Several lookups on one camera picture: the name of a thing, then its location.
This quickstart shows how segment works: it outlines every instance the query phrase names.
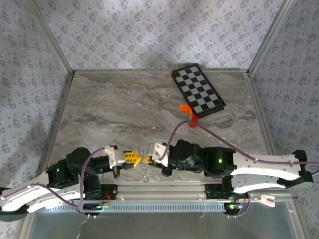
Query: red block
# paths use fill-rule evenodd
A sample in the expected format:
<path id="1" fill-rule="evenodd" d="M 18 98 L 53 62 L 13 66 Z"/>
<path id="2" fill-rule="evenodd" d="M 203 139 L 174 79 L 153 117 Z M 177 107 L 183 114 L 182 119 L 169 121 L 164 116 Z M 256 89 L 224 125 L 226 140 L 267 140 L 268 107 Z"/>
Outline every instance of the red block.
<path id="1" fill-rule="evenodd" d="M 191 118 L 191 121 L 193 121 L 193 122 L 197 122 L 198 121 L 198 116 L 193 116 L 192 118 Z M 195 124 L 193 124 L 193 123 L 190 123 L 189 124 L 189 127 L 191 127 L 191 128 L 195 128 Z"/>

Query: gray marble table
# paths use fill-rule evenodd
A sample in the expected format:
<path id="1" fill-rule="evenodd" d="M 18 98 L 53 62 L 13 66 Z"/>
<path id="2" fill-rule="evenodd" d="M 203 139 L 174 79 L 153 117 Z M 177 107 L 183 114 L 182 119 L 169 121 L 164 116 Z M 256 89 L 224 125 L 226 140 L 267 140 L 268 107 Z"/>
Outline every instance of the gray marble table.
<path id="1" fill-rule="evenodd" d="M 199 120 L 200 123 L 246 152 L 266 153 L 254 107 L 242 73 L 205 72 L 226 103 L 225 110 Z M 50 165 L 77 147 L 91 152 L 105 145 L 136 151 L 149 142 L 167 142 L 174 127 L 187 120 L 178 106 L 186 104 L 170 73 L 109 72 L 76 73 L 62 115 Z M 182 126 L 174 138 L 202 147 L 224 146 L 200 128 Z M 121 171 L 114 180 L 104 174 L 102 182 L 140 182 L 140 167 Z M 209 182 L 203 174 L 173 171 L 171 177 L 147 167 L 149 181 Z"/>

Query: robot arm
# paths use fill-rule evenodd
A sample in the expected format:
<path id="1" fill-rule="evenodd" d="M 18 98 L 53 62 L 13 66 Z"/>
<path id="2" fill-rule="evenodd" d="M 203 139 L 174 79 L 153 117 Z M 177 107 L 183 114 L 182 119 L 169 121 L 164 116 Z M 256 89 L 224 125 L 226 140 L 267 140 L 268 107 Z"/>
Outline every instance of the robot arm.
<path id="1" fill-rule="evenodd" d="M 312 175 L 303 165 L 255 163 L 230 148 L 201 148 L 198 144 L 184 140 L 179 140 L 176 146 L 170 146 L 168 156 L 161 160 L 165 148 L 165 145 L 159 143 L 149 144 L 146 163 L 160 168 L 162 175 L 166 177 L 173 170 L 180 170 L 194 173 L 204 171 L 207 177 L 222 178 L 222 184 L 218 186 L 221 190 L 217 194 L 215 189 L 212 190 L 220 199 L 228 199 L 230 194 L 244 194 L 257 189 L 309 189 L 313 185 Z M 107 156 L 92 158 L 85 169 L 86 200 L 108 199 L 101 194 L 103 185 L 99 182 L 99 175 L 112 172 L 116 179 L 120 176 L 120 170 L 135 167 L 141 159 L 136 153 L 120 151 L 116 146 L 106 146 L 104 152 Z M 86 148 L 77 148 L 30 182 L 13 189 L 2 188 L 0 221 L 19 220 L 40 208 L 49 209 L 62 204 L 59 198 L 38 184 L 46 185 L 65 200 L 80 198 L 79 174 L 90 154 Z M 285 156 L 251 155 L 273 162 L 307 160 L 302 150 Z"/>

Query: floral wallpaper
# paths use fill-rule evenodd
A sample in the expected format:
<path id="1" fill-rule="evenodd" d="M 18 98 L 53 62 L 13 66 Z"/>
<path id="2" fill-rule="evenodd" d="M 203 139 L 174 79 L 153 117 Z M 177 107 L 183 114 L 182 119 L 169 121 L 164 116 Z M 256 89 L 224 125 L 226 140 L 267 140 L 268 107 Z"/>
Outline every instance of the floral wallpaper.
<path id="1" fill-rule="evenodd" d="M 248 69 L 283 0 L 37 0 L 72 68 Z"/>
<path id="2" fill-rule="evenodd" d="M 253 76 L 278 153 L 304 149 L 319 162 L 319 2 L 298 0 Z M 319 238 L 319 177 L 299 193 L 313 238 Z"/>
<path id="3" fill-rule="evenodd" d="M 0 6 L 0 186 L 13 187 L 46 155 L 66 72 L 23 1 Z M 0 239 L 17 224 L 0 222 Z"/>

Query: gray square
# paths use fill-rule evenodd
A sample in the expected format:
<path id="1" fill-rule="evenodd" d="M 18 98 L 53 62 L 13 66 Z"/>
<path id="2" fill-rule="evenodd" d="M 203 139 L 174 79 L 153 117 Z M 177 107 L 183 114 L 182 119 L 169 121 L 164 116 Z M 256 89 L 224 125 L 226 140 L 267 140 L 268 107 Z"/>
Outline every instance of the gray square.
<path id="1" fill-rule="evenodd" d="M 198 79 L 199 81 L 205 80 L 205 78 L 204 78 L 202 75 L 197 76 L 197 79 Z"/>
<path id="2" fill-rule="evenodd" d="M 194 110 L 196 111 L 196 113 L 200 113 L 203 111 L 203 109 L 201 108 L 201 106 L 196 106 L 194 107 Z"/>
<path id="3" fill-rule="evenodd" d="M 189 91 L 189 87 L 188 86 L 182 86 L 181 89 L 186 92 L 186 91 Z"/>
<path id="4" fill-rule="evenodd" d="M 192 92 L 193 95 L 199 93 L 198 89 L 196 89 L 196 88 L 195 89 L 191 89 L 190 91 Z"/>
<path id="5" fill-rule="evenodd" d="M 194 78 L 195 75 L 194 75 L 194 73 L 189 73 L 189 74 L 188 74 L 188 77 L 189 77 L 189 78 Z"/>
<path id="6" fill-rule="evenodd" d="M 197 87 L 201 87 L 201 84 L 200 84 L 199 81 L 197 81 L 197 82 L 194 83 L 194 86 L 195 86 L 196 88 L 197 88 Z"/>
<path id="7" fill-rule="evenodd" d="M 190 84 L 192 84 L 193 82 L 191 81 L 191 79 L 187 79 L 187 80 L 185 80 L 185 83 L 186 83 L 187 85 L 190 85 Z"/>
<path id="8" fill-rule="evenodd" d="M 209 96 L 210 98 L 211 98 L 211 100 L 212 101 L 214 101 L 214 100 L 217 100 L 218 99 L 218 97 L 214 94 L 214 95 L 211 95 L 211 96 Z"/>
<path id="9" fill-rule="evenodd" d="M 187 73 L 186 73 L 186 71 L 182 70 L 182 71 L 179 72 L 179 74 L 180 74 L 181 76 L 184 76 L 184 75 L 186 75 Z"/>
<path id="10" fill-rule="evenodd" d="M 210 90 L 210 86 L 209 86 L 208 84 L 207 84 L 207 85 L 204 85 L 203 88 L 204 88 L 204 90 L 206 90 L 206 91 Z"/>
<path id="11" fill-rule="evenodd" d="M 178 76 L 175 79 L 177 80 L 177 82 L 182 82 L 184 80 L 182 76 Z"/>
<path id="12" fill-rule="evenodd" d="M 213 101 L 207 102 L 206 104 L 210 109 L 216 106 Z"/>
<path id="13" fill-rule="evenodd" d="M 190 69 L 192 72 L 196 72 L 198 71 L 198 68 L 196 66 L 193 66 L 191 69 Z"/>
<path id="14" fill-rule="evenodd" d="M 189 96 L 189 97 L 187 97 L 187 98 L 188 98 L 189 102 L 196 101 L 195 96 Z"/>
<path id="15" fill-rule="evenodd" d="M 199 103 L 200 106 L 206 103 L 204 99 L 199 99 L 197 100 L 197 102 Z"/>
<path id="16" fill-rule="evenodd" d="M 208 96 L 208 93 L 206 91 L 203 91 L 200 93 L 200 95 L 204 98 L 204 97 Z"/>

